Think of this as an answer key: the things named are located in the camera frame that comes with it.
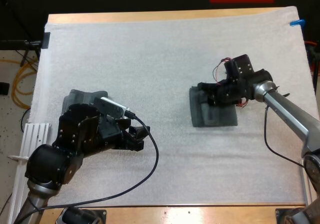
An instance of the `black background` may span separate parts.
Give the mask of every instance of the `black background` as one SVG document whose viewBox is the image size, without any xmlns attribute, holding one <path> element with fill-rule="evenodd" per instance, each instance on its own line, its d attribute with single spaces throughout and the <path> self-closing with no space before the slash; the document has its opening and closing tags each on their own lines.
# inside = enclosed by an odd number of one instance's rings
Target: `black background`
<svg viewBox="0 0 320 224">
<path fill-rule="evenodd" d="M 48 14 L 200 10 L 225 8 L 297 6 L 305 19 L 306 40 L 320 39 L 320 0 L 274 0 L 274 4 L 211 4 L 209 0 L 7 0 L 34 40 L 41 40 Z M 28 36 L 0 3 L 0 40 L 22 40 Z"/>
</svg>

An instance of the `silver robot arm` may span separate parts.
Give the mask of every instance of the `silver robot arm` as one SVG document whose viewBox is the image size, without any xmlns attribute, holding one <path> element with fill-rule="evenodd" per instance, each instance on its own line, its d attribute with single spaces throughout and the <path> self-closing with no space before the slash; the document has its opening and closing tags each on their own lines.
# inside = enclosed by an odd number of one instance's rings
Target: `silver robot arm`
<svg viewBox="0 0 320 224">
<path fill-rule="evenodd" d="M 318 196 L 320 194 L 320 122 L 277 92 L 272 81 L 257 84 L 254 98 L 265 102 L 303 141 L 303 165 Z M 304 210 L 286 216 L 286 224 L 320 223 L 320 200 L 317 198 Z"/>
</svg>

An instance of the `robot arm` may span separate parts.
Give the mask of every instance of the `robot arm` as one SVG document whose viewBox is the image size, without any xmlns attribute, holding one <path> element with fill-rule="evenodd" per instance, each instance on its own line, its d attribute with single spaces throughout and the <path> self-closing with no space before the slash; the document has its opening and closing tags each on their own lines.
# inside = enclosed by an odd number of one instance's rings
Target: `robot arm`
<svg viewBox="0 0 320 224">
<path fill-rule="evenodd" d="M 254 72 L 249 57 L 242 55 L 225 64 L 226 79 L 214 84 L 199 83 L 198 88 L 207 93 L 208 104 L 225 107 L 246 100 L 265 102 L 303 141 L 301 157 L 308 177 L 320 195 L 320 122 L 277 92 L 268 71 Z M 287 224 L 320 223 L 320 199 L 304 210 L 295 209 L 285 217 Z"/>
<path fill-rule="evenodd" d="M 320 195 L 320 122 L 277 92 L 272 81 L 257 84 L 254 98 L 265 102 L 303 141 L 301 157 L 303 165 L 316 192 Z M 316 199 L 304 210 L 285 217 L 285 223 L 320 223 L 320 199 Z"/>
</svg>

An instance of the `blue clip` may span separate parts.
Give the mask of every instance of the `blue clip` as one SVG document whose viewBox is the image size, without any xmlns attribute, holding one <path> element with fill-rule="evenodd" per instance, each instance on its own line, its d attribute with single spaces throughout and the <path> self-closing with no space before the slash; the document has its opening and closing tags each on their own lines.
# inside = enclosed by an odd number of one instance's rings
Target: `blue clip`
<svg viewBox="0 0 320 224">
<path fill-rule="evenodd" d="M 301 28 L 303 29 L 304 26 L 306 25 L 306 22 L 305 22 L 305 20 L 295 20 L 295 21 L 290 22 L 290 26 L 296 26 L 296 25 L 300 25 Z"/>
</svg>

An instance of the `table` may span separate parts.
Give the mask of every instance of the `table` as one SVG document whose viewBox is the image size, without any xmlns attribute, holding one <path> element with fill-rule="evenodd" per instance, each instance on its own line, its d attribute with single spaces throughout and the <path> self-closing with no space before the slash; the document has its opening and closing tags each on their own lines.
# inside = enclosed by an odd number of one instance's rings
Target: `table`
<svg viewBox="0 0 320 224">
<path fill-rule="evenodd" d="M 135 13 L 91 13 L 91 14 L 57 14 L 49 15 L 48 23 L 103 23 L 181 20 L 194 18 L 212 18 L 240 16 L 265 13 L 278 8 L 198 10 L 169 12 L 135 12 Z M 108 207 L 107 223 L 276 223 L 276 208 L 303 207 L 295 205 L 254 204 L 248 205 L 192 205 L 188 206 L 148 206 L 148 207 Z M 41 223 L 54 223 L 61 209 L 44 212 Z"/>
</svg>

